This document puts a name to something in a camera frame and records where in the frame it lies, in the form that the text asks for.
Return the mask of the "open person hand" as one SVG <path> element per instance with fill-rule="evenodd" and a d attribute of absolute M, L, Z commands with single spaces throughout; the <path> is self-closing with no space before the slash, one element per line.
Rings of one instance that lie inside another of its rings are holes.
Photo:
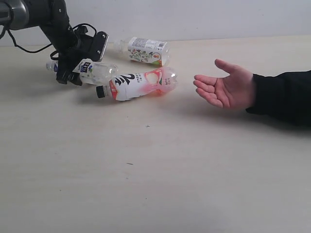
<path fill-rule="evenodd" d="M 215 60 L 215 66 L 228 76 L 216 78 L 195 75 L 193 84 L 197 94 L 209 104 L 222 109 L 241 110 L 252 107 L 256 97 L 253 73 L 220 59 Z"/>

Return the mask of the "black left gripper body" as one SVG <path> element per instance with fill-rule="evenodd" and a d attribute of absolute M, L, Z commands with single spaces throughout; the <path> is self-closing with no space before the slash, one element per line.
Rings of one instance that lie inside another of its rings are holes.
<path fill-rule="evenodd" d="M 88 35 L 92 25 L 69 27 L 66 37 L 57 39 L 55 51 L 50 54 L 50 69 L 54 72 L 73 72 L 83 59 L 95 59 L 95 36 Z"/>

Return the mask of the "black sleeve forearm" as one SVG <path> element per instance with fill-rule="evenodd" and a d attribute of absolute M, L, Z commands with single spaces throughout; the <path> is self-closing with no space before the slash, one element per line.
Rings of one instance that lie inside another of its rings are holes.
<path fill-rule="evenodd" d="M 255 102 L 246 111 L 299 126 L 311 125 L 311 72 L 285 72 L 277 76 L 253 75 Z"/>

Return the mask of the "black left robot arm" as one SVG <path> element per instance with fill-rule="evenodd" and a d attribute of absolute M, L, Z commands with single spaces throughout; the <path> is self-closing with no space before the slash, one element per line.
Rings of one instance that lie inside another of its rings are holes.
<path fill-rule="evenodd" d="M 17 44 L 12 31 L 39 27 L 54 47 L 50 58 L 58 62 L 56 80 L 81 86 L 83 83 L 73 71 L 82 59 L 88 58 L 92 37 L 87 25 L 72 27 L 63 0 L 2 0 L 0 2 L 1 36 L 8 33 Z"/>

